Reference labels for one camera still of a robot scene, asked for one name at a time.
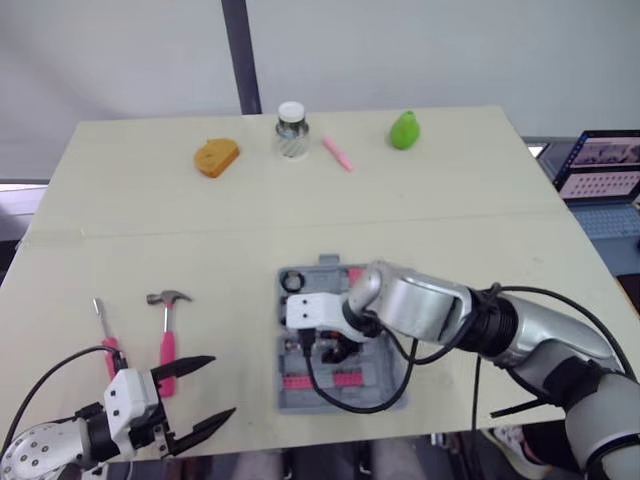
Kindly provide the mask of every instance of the tool case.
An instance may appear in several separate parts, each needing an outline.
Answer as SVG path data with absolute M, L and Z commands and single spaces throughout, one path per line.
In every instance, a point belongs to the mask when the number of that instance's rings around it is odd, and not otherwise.
M 278 271 L 277 318 L 283 334 L 278 337 L 277 401 L 282 413 L 313 414 L 342 411 L 322 399 L 312 388 L 311 380 L 296 332 L 287 331 L 286 301 L 300 293 L 346 293 L 364 271 L 365 265 L 342 265 L 338 255 L 320 255 L 318 265 L 294 266 Z M 337 332 L 316 332 L 316 343 L 311 361 L 318 386 L 336 400 L 355 407 L 371 407 L 388 400 L 398 389 L 407 364 L 396 351 L 386 333 L 371 341 L 351 344 L 346 348 L 359 348 L 359 352 L 347 356 L 339 363 L 335 352 L 344 352 L 345 339 Z M 406 392 L 391 408 L 406 405 Z

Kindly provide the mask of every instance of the shoe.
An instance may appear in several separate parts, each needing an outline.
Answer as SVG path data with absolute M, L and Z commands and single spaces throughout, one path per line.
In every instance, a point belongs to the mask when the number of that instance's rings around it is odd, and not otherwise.
M 522 427 L 491 428 L 482 430 L 482 434 L 500 449 L 513 469 L 524 478 L 541 480 L 551 471 L 551 465 L 534 462 L 524 453 Z

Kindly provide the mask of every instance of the white jar lid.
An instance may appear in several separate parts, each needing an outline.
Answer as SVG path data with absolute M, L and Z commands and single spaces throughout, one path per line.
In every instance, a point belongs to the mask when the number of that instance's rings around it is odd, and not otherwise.
M 300 102 L 281 103 L 278 107 L 278 116 L 283 122 L 299 122 L 304 119 L 304 105 Z

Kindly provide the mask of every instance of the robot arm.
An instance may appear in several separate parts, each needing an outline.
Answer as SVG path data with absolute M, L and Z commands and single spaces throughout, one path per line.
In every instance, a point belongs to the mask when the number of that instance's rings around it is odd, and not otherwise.
M 157 393 L 164 378 L 187 375 L 214 357 L 187 357 L 153 370 L 118 371 L 104 393 L 104 407 L 94 403 L 70 418 L 31 427 L 2 452 L 0 478 L 79 478 L 116 455 L 132 459 L 136 451 L 155 444 L 161 456 L 178 455 L 209 438 L 233 414 L 220 412 L 179 439 L 170 430 Z
M 581 468 L 601 470 L 604 478 L 640 478 L 640 385 L 622 374 L 608 342 L 568 315 L 503 293 L 488 296 L 376 261 L 346 297 L 290 297 L 287 327 L 321 326 L 362 341 L 384 325 L 414 339 L 477 352 L 539 399 L 564 408 Z

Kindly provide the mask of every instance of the table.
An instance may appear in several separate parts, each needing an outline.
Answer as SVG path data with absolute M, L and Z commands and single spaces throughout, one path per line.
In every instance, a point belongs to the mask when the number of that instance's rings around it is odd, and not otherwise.
M 299 162 L 273 153 L 271 115 L 81 123 L 0 289 L 0 351 L 15 365 L 0 425 L 46 368 L 99 342 L 93 296 L 130 364 L 155 366 L 162 309 L 144 297 L 177 289 L 194 299 L 176 307 L 180 355 L 218 359 L 178 381 L 165 400 L 170 424 L 183 435 L 237 407 L 188 455 L 468 429 L 474 357 L 461 351 L 415 369 L 399 411 L 277 412 L 275 273 L 321 253 L 345 263 L 384 258 L 474 287 L 499 280 L 557 290 L 600 316 L 640 370 L 640 322 L 502 111 L 418 109 L 422 136 L 409 151 L 385 141 L 399 113 L 310 114 L 313 144 Z M 326 134 L 353 173 L 322 148 Z M 212 180 L 192 156 L 221 136 L 238 141 L 241 155 Z M 102 355 L 76 361 L 43 387 L 22 425 L 100 400 L 106 384 Z M 530 398 L 487 364 L 479 426 L 562 416 L 552 407 L 488 416 Z

